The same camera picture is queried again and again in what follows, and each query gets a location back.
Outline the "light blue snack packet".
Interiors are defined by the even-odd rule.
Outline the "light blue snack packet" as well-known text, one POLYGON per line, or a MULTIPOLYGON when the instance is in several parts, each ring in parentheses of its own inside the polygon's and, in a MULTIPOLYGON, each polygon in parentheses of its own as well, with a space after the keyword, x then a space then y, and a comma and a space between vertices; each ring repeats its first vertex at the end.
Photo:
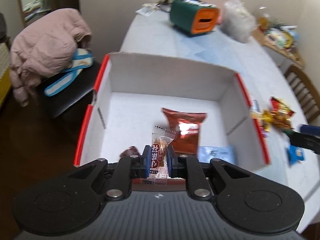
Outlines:
POLYGON ((210 163, 211 159, 217 158, 224 160, 233 165, 236 164, 236 157, 234 148, 228 147, 214 147, 214 146, 199 146, 197 158, 201 163, 210 163))

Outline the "red yellow chips bag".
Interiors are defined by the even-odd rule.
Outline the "red yellow chips bag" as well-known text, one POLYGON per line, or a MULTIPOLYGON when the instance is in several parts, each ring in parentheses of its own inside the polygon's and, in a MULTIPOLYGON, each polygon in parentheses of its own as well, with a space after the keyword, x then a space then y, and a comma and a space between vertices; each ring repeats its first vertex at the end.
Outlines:
POLYGON ((280 129, 292 130, 291 118, 295 115, 295 111, 293 111, 282 99, 271 97, 270 102, 272 105, 272 124, 280 129))

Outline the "yellow snack packet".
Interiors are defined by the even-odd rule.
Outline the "yellow snack packet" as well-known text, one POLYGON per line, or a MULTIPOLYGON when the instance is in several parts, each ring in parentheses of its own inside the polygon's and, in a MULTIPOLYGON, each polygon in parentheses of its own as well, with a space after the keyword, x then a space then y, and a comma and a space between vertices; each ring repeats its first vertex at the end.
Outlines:
POLYGON ((273 115, 270 111, 266 109, 264 109, 262 112, 251 110, 251 117, 258 121, 259 127, 265 132, 270 131, 273 122, 273 115))

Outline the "dark purple wrapped candy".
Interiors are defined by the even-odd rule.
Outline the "dark purple wrapped candy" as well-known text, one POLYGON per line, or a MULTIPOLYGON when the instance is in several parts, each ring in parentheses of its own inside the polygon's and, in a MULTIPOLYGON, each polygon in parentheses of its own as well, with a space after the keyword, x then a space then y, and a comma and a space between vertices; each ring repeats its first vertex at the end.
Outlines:
POLYGON ((135 146, 130 146, 124 152, 120 154, 120 158, 128 157, 132 155, 140 155, 140 152, 137 150, 135 146))

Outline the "red-brown foil snack bag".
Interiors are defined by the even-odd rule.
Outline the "red-brown foil snack bag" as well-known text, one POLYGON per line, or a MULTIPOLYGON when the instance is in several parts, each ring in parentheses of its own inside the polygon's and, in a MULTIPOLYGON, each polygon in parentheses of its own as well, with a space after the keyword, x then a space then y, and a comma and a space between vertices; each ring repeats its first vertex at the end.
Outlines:
POLYGON ((169 127, 175 131, 175 139, 171 142, 177 154, 197 155, 200 128, 207 113, 188 113, 162 108, 169 127))

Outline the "wooden chair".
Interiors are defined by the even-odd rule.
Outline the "wooden chair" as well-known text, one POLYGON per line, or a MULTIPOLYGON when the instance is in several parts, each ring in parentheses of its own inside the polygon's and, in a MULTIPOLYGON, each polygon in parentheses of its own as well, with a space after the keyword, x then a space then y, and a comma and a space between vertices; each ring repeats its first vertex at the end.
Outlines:
POLYGON ((310 78, 296 65, 289 66, 284 74, 300 107, 311 124, 319 117, 319 91, 310 78))

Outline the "white red cardboard box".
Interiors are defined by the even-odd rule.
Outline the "white red cardboard box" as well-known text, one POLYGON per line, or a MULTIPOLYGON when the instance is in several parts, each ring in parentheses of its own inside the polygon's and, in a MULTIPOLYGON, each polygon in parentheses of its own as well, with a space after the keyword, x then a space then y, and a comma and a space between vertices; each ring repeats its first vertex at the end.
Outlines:
POLYGON ((239 73, 214 64, 137 53, 110 53, 101 64, 76 147, 74 165, 111 163, 130 146, 151 144, 154 126, 168 127, 163 108, 204 112, 201 146, 232 146, 236 164, 257 171, 270 164, 252 100, 239 73))

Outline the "wooden side shelf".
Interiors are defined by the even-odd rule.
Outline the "wooden side shelf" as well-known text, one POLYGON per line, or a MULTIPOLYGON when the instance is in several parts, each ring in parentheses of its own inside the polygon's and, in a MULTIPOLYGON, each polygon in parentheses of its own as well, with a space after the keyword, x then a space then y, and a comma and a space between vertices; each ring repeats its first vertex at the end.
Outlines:
POLYGON ((263 5, 257 7, 254 16, 257 28, 252 35, 278 67, 296 64, 302 69, 305 68, 305 62, 298 50, 297 26, 272 17, 267 7, 263 5))

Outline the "blue white tote bag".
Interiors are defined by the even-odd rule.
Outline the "blue white tote bag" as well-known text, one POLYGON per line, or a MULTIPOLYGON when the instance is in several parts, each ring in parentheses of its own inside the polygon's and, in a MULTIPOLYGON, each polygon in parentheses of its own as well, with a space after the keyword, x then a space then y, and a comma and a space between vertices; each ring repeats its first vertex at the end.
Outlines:
POLYGON ((71 59, 71 65, 60 72, 63 74, 62 77, 49 85, 44 90, 44 94, 50 97, 61 92, 76 79, 83 69, 89 68, 92 65, 93 56, 91 52, 83 48, 78 48, 71 59))

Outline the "clear plastic bag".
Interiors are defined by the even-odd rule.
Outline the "clear plastic bag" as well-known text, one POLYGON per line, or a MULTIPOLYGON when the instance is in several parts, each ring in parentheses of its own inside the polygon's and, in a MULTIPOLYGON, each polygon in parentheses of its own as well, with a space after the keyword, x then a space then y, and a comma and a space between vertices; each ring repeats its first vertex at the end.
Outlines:
POLYGON ((221 31, 238 42, 247 43, 257 28, 255 17, 240 0, 227 0, 223 5, 221 31))

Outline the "green orange tissue box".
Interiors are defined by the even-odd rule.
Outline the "green orange tissue box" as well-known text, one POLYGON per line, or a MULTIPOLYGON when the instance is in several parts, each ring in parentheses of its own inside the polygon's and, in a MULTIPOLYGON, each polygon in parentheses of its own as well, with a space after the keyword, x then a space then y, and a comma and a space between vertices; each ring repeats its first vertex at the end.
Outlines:
POLYGON ((174 0, 171 4, 170 21, 190 36, 211 32, 220 10, 213 4, 196 0, 174 0))

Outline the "small paper packet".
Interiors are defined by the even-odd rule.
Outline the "small paper packet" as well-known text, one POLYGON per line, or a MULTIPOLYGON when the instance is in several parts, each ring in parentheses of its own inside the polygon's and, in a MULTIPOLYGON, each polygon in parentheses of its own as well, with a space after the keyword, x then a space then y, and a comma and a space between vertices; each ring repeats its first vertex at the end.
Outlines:
POLYGON ((145 3, 142 5, 140 9, 136 10, 136 14, 148 17, 152 15, 154 12, 156 12, 158 9, 158 3, 145 3))

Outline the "pink puffer jacket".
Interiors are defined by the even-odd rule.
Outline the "pink puffer jacket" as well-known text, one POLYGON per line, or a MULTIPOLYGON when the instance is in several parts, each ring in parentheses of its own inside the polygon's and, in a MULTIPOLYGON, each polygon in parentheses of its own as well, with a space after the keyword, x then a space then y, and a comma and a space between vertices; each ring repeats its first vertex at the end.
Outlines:
POLYGON ((52 77, 71 64, 78 48, 91 50, 92 32, 80 12, 58 9, 24 28, 14 39, 10 79, 13 95, 22 106, 35 97, 43 77, 52 77))

